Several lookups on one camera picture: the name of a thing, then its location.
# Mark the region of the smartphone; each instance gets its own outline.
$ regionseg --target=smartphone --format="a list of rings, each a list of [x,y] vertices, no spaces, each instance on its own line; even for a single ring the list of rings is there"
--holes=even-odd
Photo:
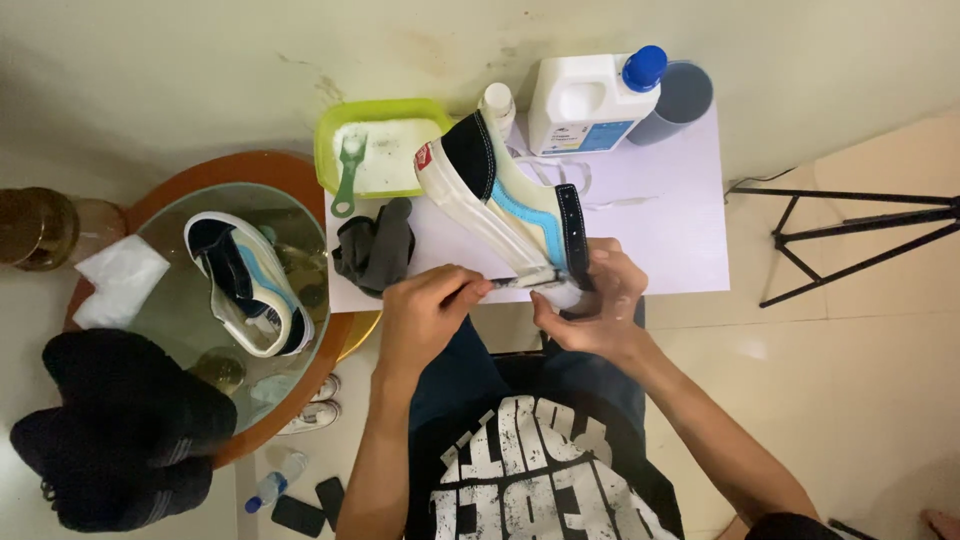
[[[274,513],[270,515],[274,523],[305,534],[311,538],[320,536],[324,529],[326,515],[316,506],[298,501],[293,497],[281,495],[276,500]]]
[[[333,477],[318,483],[316,491],[320,506],[326,513],[326,519],[330,520],[330,528],[336,532],[340,505],[344,503],[344,485],[340,483],[340,479]]]

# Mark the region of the green brush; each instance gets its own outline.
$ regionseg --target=green brush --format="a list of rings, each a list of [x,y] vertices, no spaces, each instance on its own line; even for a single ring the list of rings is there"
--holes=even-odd
[[[353,214],[353,179],[357,167],[367,153],[367,132],[352,133],[344,137],[340,147],[340,161],[344,164],[344,174],[340,177],[337,196],[333,198],[330,213],[337,217],[350,217]]]

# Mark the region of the light blue stripe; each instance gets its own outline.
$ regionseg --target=light blue stripe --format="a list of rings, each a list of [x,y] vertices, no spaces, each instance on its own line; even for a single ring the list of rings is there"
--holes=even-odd
[[[263,274],[263,270],[260,268],[260,263],[256,260],[256,255],[253,254],[253,251],[247,246],[242,246],[237,244],[237,251],[240,252],[240,257],[243,259],[244,265],[247,267],[247,270],[250,271],[253,279],[260,284],[261,287],[274,291],[277,296],[283,299],[283,302],[286,302],[287,307],[290,308],[290,314],[297,312],[297,307],[293,302],[287,298],[287,294],[283,292],[283,289],[278,287],[276,283],[271,282]]]
[[[518,219],[532,223],[543,230],[543,237],[546,239],[546,254],[554,266],[568,271],[566,267],[566,257],[564,256],[564,243],[562,241],[560,224],[557,223],[557,217],[550,212],[531,209],[520,203],[517,199],[510,196],[507,190],[503,188],[499,180],[493,181],[493,192],[491,194],[493,201],[502,209],[513,214]]]

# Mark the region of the round glass tabletop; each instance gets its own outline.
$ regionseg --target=round glass tabletop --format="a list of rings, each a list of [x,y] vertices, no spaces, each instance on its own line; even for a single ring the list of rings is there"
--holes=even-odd
[[[210,280],[194,264],[183,241],[187,220],[208,210],[247,221],[274,244],[287,280],[316,325],[313,340],[299,354],[252,356],[214,318]],[[128,330],[148,337],[181,367],[229,394],[237,407],[236,433],[248,429],[294,388],[324,339],[329,305],[323,228],[283,191],[264,184],[231,183],[178,199],[136,234],[170,261],[170,269]]]

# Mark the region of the gray cup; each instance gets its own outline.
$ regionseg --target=gray cup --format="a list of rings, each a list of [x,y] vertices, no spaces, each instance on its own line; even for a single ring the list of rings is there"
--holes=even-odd
[[[660,142],[699,120],[712,101],[713,83],[707,72],[689,61],[672,61],[660,79],[657,107],[627,139],[639,146]]]

